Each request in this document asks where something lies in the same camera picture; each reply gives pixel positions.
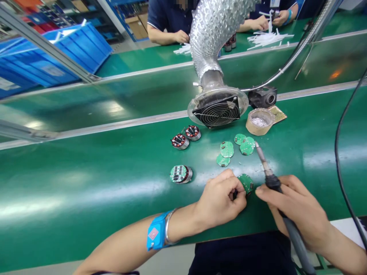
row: flexible aluminum duct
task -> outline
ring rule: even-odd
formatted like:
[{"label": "flexible aluminum duct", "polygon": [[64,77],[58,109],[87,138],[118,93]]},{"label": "flexible aluminum duct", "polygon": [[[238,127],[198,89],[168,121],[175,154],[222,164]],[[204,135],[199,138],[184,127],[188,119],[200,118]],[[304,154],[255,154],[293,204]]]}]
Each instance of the flexible aluminum duct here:
[{"label": "flexible aluminum duct", "polygon": [[320,16],[318,17],[316,23],[313,25],[312,29],[310,30],[309,34],[306,36],[306,38],[302,41],[301,45],[298,47],[298,50],[293,54],[292,58],[282,67],[278,70],[278,72],[273,75],[271,78],[269,78],[264,83],[255,86],[253,88],[248,89],[241,89],[241,92],[250,92],[257,90],[259,88],[262,88],[266,85],[268,85],[270,82],[277,79],[282,73],[284,73],[294,62],[294,60],[299,56],[299,54],[302,52],[302,50],[306,47],[306,45],[312,40],[313,36],[317,33],[320,26],[324,23],[326,18],[328,17],[328,14],[330,12],[330,9],[332,8],[332,5],[334,4],[335,0],[328,0],[322,9]]},{"label": "flexible aluminum duct", "polygon": [[220,71],[218,53],[259,0],[201,0],[193,14],[191,55],[199,83],[209,70]]}]

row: blue plastic crate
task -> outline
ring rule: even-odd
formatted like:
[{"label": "blue plastic crate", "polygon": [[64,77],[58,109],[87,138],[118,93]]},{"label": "blue plastic crate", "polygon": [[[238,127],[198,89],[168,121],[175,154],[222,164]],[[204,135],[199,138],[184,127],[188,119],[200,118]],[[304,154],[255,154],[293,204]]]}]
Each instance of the blue plastic crate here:
[{"label": "blue plastic crate", "polygon": [[[1,52],[5,52],[12,47],[18,46],[27,42],[24,38],[15,38],[0,43],[0,55]],[[11,70],[6,64],[0,62],[0,99],[21,93],[37,86],[37,83],[30,81],[24,76]]]},{"label": "blue plastic crate", "polygon": [[[111,54],[112,48],[91,23],[50,31],[43,36],[55,40],[58,32],[73,29],[73,33],[61,37],[54,45],[93,74]],[[0,53],[0,63],[45,87],[79,80],[78,76],[28,41]]]}]

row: soldering iron cable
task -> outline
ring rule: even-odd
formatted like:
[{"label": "soldering iron cable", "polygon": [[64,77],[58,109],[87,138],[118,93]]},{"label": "soldering iron cable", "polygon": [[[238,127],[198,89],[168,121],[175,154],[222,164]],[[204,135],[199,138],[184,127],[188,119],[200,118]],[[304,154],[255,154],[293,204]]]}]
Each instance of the soldering iron cable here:
[{"label": "soldering iron cable", "polygon": [[339,120],[339,124],[338,124],[338,128],[336,129],[336,134],[335,134],[335,162],[336,162],[336,171],[338,173],[338,180],[339,180],[339,185],[340,185],[340,189],[341,189],[341,192],[343,194],[343,197],[344,197],[344,200],[345,200],[345,203],[348,207],[348,210],[352,216],[352,219],[354,221],[354,223],[356,224],[356,227],[357,227],[357,230],[358,230],[358,233],[359,235],[361,236],[361,239],[362,239],[362,242],[363,242],[363,245],[364,245],[364,248],[367,250],[367,240],[366,240],[366,236],[364,234],[364,229],[361,227],[361,224],[359,223],[358,221],[358,218],[357,216],[355,215],[354,211],[353,211],[353,208],[351,206],[351,203],[348,199],[348,196],[345,192],[345,189],[344,189],[344,183],[343,183],[343,179],[341,177],[341,171],[340,171],[340,160],[339,160],[339,148],[338,148],[338,144],[339,144],[339,135],[340,135],[340,128],[341,128],[341,125],[344,121],[344,117],[345,117],[345,114],[347,113],[348,109],[349,109],[349,106],[354,98],[354,96],[356,95],[356,92],[357,90],[359,89],[359,87],[362,85],[362,82],[363,80],[365,79],[365,77],[367,76],[367,68],[366,70],[364,71],[361,79],[359,80],[356,88],[354,89],[353,91],[353,94],[351,95],[345,109],[344,109],[344,112]]}]

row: navy polo shirt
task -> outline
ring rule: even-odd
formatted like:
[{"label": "navy polo shirt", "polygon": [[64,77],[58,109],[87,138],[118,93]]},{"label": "navy polo shirt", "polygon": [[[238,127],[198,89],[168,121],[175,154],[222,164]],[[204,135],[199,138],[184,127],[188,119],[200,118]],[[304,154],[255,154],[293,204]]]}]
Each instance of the navy polo shirt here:
[{"label": "navy polo shirt", "polygon": [[188,8],[183,10],[173,0],[149,0],[148,24],[167,32],[183,30],[189,34],[192,23],[192,11],[199,1],[188,1]]}]

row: cardboard box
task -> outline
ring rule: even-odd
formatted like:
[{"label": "cardboard box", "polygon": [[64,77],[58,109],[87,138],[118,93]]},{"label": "cardboard box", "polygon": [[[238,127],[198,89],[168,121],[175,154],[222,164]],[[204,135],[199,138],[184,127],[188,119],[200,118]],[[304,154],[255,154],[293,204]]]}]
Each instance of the cardboard box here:
[{"label": "cardboard box", "polygon": [[146,32],[141,21],[139,20],[139,17],[134,16],[126,18],[125,22],[129,25],[130,29],[133,31],[136,39],[143,39],[148,37],[148,33]]},{"label": "cardboard box", "polygon": [[147,29],[147,25],[148,25],[148,14],[145,13],[145,14],[141,14],[141,15],[138,15],[139,19],[140,19],[140,22],[143,24],[145,30],[148,32],[148,29]]},{"label": "cardboard box", "polygon": [[73,5],[78,9],[80,12],[89,11],[86,5],[81,0],[74,0],[72,1]]}]

